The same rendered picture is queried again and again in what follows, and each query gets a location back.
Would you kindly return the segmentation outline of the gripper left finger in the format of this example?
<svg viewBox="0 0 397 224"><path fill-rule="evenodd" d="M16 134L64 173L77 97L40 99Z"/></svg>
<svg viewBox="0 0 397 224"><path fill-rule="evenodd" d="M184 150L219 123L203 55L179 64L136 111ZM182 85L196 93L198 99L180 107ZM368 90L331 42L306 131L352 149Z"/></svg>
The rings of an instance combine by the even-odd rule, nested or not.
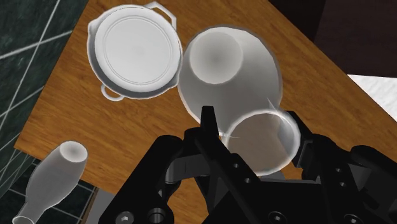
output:
<svg viewBox="0 0 397 224"><path fill-rule="evenodd" d="M182 180L196 181L209 212L202 224L261 224L259 178L219 140L214 109L183 138L155 139L106 208L106 224L175 224L168 200Z"/></svg>

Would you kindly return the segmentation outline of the white pot with lid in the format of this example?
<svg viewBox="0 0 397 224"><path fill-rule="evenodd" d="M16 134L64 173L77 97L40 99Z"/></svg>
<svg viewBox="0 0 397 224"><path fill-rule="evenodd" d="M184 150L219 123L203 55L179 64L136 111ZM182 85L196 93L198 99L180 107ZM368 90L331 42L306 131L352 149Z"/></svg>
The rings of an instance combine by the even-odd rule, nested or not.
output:
<svg viewBox="0 0 397 224"><path fill-rule="evenodd" d="M110 101L150 99L179 81L176 17L160 3L115 6L88 23L87 55Z"/></svg>

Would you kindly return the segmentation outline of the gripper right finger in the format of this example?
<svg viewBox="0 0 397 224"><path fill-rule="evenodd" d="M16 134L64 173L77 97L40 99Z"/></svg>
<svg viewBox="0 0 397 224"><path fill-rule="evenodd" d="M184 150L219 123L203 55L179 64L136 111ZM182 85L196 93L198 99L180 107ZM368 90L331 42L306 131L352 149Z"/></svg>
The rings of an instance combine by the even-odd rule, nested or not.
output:
<svg viewBox="0 0 397 224"><path fill-rule="evenodd" d="M320 183L327 224L397 224L397 162L367 145L346 151L289 115L301 132L293 165Z"/></svg>

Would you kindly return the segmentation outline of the large white bowl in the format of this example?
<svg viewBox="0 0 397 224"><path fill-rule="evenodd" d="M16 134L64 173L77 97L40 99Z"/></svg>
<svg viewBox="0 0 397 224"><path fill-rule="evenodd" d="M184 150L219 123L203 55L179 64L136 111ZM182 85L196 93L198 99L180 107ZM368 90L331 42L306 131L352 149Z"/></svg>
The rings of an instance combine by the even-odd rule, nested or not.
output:
<svg viewBox="0 0 397 224"><path fill-rule="evenodd" d="M282 76L276 57L258 35L217 26L189 42L178 92L196 121L203 106L212 106L219 131L226 133L249 112L279 107Z"/></svg>

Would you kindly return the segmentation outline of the clear drinking glass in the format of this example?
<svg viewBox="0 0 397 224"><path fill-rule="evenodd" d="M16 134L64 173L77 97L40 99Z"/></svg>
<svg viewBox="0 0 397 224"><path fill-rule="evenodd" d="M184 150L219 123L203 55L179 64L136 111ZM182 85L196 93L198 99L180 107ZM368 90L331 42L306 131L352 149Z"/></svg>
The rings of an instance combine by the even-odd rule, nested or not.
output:
<svg viewBox="0 0 397 224"><path fill-rule="evenodd" d="M223 144L236 153L257 176L286 167L298 153L301 133L295 119L277 109L246 113L222 135Z"/></svg>

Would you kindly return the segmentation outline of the white bottle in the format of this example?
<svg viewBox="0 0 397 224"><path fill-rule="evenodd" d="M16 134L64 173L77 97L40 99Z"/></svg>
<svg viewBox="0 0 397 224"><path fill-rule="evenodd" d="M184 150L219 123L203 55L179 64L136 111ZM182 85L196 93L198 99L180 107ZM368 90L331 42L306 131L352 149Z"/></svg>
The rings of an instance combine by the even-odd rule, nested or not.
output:
<svg viewBox="0 0 397 224"><path fill-rule="evenodd" d="M36 224L42 214L65 199L78 184L88 151L76 141L66 141L43 159L30 176L25 204L12 224Z"/></svg>

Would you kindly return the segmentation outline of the wooden table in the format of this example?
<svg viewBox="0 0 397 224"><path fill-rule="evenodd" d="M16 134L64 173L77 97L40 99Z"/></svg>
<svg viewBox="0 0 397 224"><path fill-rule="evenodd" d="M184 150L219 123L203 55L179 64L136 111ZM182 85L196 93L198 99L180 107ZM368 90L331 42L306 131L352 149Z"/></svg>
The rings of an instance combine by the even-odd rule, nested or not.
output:
<svg viewBox="0 0 397 224"><path fill-rule="evenodd" d="M119 4L154 0L88 0L76 28L20 134L18 149L44 158L63 141L88 150L82 178L116 193L160 135L182 137L196 121L176 89L150 100L111 102L87 58L89 21ZM341 148L369 145L397 162L397 122L268 0L156 0L177 18L182 44L210 25L245 27L264 39L283 77L281 106Z"/></svg>

